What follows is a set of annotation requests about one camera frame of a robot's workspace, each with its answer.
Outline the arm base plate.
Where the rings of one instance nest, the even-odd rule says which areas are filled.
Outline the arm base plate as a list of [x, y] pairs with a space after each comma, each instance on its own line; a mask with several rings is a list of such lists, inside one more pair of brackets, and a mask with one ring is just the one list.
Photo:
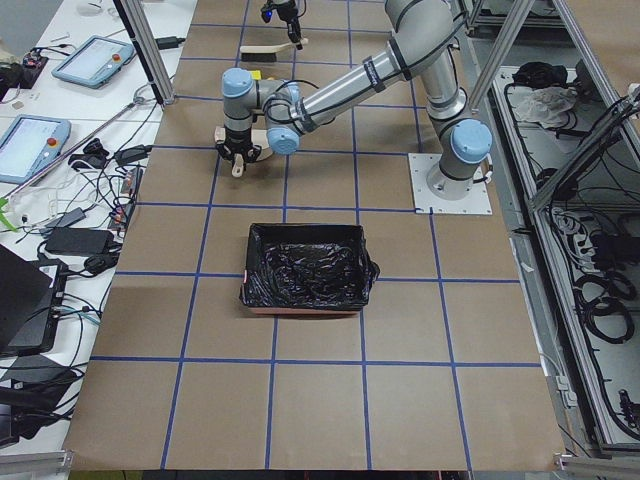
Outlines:
[[478, 166], [467, 180], [452, 180], [440, 171], [441, 155], [408, 153], [409, 173], [416, 214], [489, 216], [492, 207], [488, 182]]

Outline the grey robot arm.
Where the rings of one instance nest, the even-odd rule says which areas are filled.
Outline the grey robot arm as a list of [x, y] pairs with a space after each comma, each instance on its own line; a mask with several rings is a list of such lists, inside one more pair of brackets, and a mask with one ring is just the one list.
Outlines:
[[303, 96], [301, 80], [256, 80], [243, 68], [222, 75], [224, 137], [219, 156], [238, 169], [258, 160], [261, 146], [252, 139], [263, 116], [267, 143], [279, 155], [291, 155], [300, 139], [397, 82], [419, 78], [427, 94], [427, 113], [442, 148], [435, 168], [445, 181], [470, 182], [489, 154], [488, 127], [471, 117], [449, 53], [466, 16], [454, 14], [446, 1], [387, 1], [392, 32], [379, 53], [328, 85]]
[[301, 42], [299, 9], [295, 0], [267, 0], [261, 6], [260, 14], [264, 23], [269, 23], [276, 15], [286, 24], [289, 40], [295, 44]]

